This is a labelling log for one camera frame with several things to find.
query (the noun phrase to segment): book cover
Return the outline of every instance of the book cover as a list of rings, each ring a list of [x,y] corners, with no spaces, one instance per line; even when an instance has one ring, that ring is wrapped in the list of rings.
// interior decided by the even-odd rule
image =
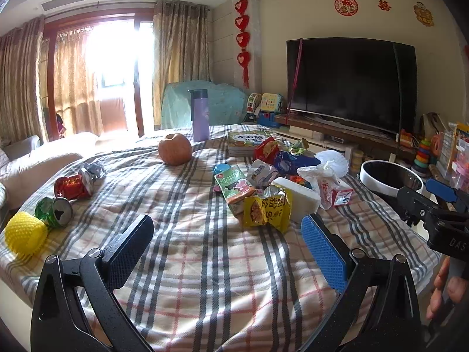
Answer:
[[[255,148],[270,136],[268,131],[228,132],[228,148]]]
[[[215,175],[215,181],[228,204],[235,204],[256,191],[237,165]]]

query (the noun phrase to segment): yellow snack bag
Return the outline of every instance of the yellow snack bag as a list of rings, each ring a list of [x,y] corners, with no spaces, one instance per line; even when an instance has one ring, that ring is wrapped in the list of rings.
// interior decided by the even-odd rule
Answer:
[[[290,225],[292,193],[270,185],[260,197],[244,199],[244,226],[270,224],[285,233]]]

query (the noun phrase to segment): tv screen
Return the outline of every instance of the tv screen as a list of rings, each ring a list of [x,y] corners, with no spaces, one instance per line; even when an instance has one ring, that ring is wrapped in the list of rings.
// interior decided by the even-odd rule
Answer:
[[[288,96],[300,40],[287,42]],[[413,46],[364,38],[303,40],[291,109],[399,131],[412,132],[417,104]]]

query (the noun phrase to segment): red can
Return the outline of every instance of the red can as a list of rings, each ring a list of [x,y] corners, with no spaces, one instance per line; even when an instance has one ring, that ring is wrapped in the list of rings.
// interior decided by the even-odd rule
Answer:
[[[78,175],[59,177],[54,184],[55,196],[67,200],[90,198],[93,190],[93,179],[85,168],[81,168]]]

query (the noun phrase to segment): metal screw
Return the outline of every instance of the metal screw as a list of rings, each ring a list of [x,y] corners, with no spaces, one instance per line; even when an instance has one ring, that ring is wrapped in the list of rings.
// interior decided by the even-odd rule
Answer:
[[[355,258],[363,258],[365,256],[365,252],[362,250],[362,249],[353,249],[352,250],[352,255],[355,257]]]
[[[96,257],[99,257],[100,254],[101,254],[101,250],[100,250],[100,249],[91,249],[91,250],[88,252],[88,257],[90,257],[90,258],[96,258]]]
[[[402,254],[396,254],[396,260],[400,263],[407,263],[407,258]]]
[[[56,255],[49,255],[49,256],[46,258],[45,262],[50,264],[50,263],[54,263],[56,260],[57,260],[57,256],[56,256]]]

